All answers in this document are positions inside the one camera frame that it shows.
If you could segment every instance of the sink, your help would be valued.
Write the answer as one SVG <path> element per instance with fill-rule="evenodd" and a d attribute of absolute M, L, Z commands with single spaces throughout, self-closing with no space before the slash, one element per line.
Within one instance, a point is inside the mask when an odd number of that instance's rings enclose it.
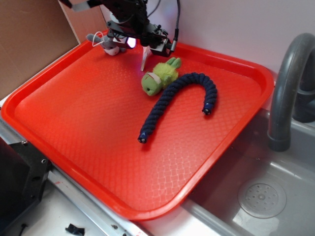
<path fill-rule="evenodd" d="M 314 235 L 315 128 L 292 121 L 291 147 L 271 151 L 260 110 L 189 195 L 242 236 Z"/>

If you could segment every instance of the orange tray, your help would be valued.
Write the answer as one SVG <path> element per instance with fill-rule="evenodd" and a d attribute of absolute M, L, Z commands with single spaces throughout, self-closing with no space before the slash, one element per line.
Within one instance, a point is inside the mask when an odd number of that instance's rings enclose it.
<path fill-rule="evenodd" d="M 90 42 L 14 92 L 1 114 L 56 166 L 116 213 L 130 220 L 161 216 L 178 206 L 270 96 L 264 67 L 178 44 L 180 76 L 204 73 L 216 84 L 210 116 L 205 90 L 176 94 L 146 144 L 140 129 L 159 95 L 149 97 L 140 71 L 142 47 L 110 56 Z"/>

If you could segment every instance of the stuffed turtle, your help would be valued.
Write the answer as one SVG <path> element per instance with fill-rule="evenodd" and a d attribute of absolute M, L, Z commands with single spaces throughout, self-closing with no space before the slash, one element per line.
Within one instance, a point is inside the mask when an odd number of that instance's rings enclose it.
<path fill-rule="evenodd" d="M 171 58 L 165 63 L 158 63 L 152 72 L 147 72 L 141 81 L 142 89 L 149 96 L 154 96 L 165 89 L 170 83 L 178 78 L 176 69 L 180 68 L 182 60 Z"/>

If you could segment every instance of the sink drain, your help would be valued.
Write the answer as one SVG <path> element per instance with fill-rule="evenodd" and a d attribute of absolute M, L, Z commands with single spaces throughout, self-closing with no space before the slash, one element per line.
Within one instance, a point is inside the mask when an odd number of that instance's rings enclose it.
<path fill-rule="evenodd" d="M 238 201 L 249 215 L 266 219 L 278 215 L 284 209 L 286 195 L 278 183 L 266 178 L 255 178 L 241 186 Z"/>

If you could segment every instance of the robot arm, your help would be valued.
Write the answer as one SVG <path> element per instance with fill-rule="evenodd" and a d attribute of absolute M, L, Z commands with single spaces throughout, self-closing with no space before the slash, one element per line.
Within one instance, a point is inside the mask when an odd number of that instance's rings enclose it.
<path fill-rule="evenodd" d="M 155 55 L 168 57 L 175 50 L 176 41 L 172 44 L 160 25 L 150 23 L 146 7 L 148 0 L 88 0 L 78 4 L 72 4 L 69 0 L 60 1 L 74 11 L 103 4 L 112 13 L 112 20 L 107 22 L 107 36 L 113 38 L 119 47 L 132 48 L 128 39 L 136 38 L 142 46 L 149 46 Z"/>

